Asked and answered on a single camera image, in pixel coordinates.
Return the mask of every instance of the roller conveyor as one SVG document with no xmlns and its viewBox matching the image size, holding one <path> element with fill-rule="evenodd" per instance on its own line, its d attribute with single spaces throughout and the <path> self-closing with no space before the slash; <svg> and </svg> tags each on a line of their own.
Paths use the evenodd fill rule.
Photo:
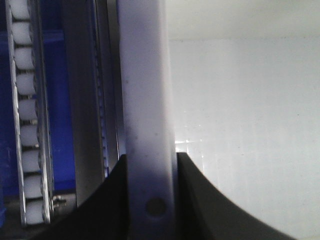
<svg viewBox="0 0 320 240">
<path fill-rule="evenodd" d="M 50 126 L 38 4 L 6 1 L 23 226 L 50 223 L 53 214 Z"/>
</svg>

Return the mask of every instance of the black curved guide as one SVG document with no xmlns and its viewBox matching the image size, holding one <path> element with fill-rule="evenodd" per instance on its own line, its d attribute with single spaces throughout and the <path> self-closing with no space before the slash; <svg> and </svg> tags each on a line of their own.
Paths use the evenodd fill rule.
<svg viewBox="0 0 320 240">
<path fill-rule="evenodd" d="M 293 240 L 254 218 L 220 193 L 186 153 L 178 153 L 182 240 Z M 127 240 L 127 160 L 119 162 L 77 210 L 32 240 Z"/>
<path fill-rule="evenodd" d="M 182 239 L 294 239 L 262 223 L 227 199 L 186 153 L 177 156 Z"/>
</svg>

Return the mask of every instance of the white wall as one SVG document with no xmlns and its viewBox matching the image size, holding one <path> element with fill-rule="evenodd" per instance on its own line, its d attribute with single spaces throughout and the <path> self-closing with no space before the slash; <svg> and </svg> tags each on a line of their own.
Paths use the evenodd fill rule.
<svg viewBox="0 0 320 240">
<path fill-rule="evenodd" d="M 171 39 L 320 35 L 318 0 L 166 0 Z"/>
<path fill-rule="evenodd" d="M 177 150 L 265 223 L 319 236 L 320 38 L 176 40 L 170 55 Z"/>
</svg>

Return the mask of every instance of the white roller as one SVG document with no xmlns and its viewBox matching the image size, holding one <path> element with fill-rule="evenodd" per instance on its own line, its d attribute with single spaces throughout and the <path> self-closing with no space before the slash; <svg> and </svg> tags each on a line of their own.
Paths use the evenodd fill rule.
<svg viewBox="0 0 320 240">
<path fill-rule="evenodd" d="M 31 47 L 20 47 L 14 50 L 15 64 L 20 70 L 34 69 L 33 57 Z"/>
<path fill-rule="evenodd" d="M 37 119 L 36 100 L 26 99 L 19 101 L 18 112 L 21 120 Z"/>
<path fill-rule="evenodd" d="M 35 224 L 42 224 L 44 222 L 43 219 L 43 201 L 36 200 L 31 201 L 26 205 L 25 208 L 25 218 L 26 224 L 28 225 L 35 225 Z"/>
<path fill-rule="evenodd" d="M 24 179 L 23 190 L 27 199 L 41 197 L 41 175 L 27 176 Z"/>
<path fill-rule="evenodd" d="M 21 156 L 22 170 L 24 173 L 40 171 L 39 150 L 24 151 Z"/>
<path fill-rule="evenodd" d="M 34 95 L 36 89 L 34 85 L 33 73 L 19 74 L 16 76 L 16 87 L 21 95 Z"/>
<path fill-rule="evenodd" d="M 28 20 L 30 18 L 27 0 L 10 0 L 10 8 L 14 18 L 20 20 Z"/>
<path fill-rule="evenodd" d="M 23 146 L 38 145 L 37 125 L 25 125 L 20 129 L 20 139 Z"/>
<path fill-rule="evenodd" d="M 12 35 L 16 44 L 30 45 L 32 43 L 29 29 L 29 22 L 21 21 L 12 24 Z"/>
</svg>

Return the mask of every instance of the round hole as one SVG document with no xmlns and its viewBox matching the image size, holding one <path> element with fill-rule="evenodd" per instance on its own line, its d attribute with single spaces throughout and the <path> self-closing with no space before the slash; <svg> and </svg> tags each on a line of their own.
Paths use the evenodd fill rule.
<svg viewBox="0 0 320 240">
<path fill-rule="evenodd" d="M 166 212 L 167 205 L 160 197 L 155 197 L 147 201 L 145 210 L 153 217 L 161 217 Z"/>
</svg>

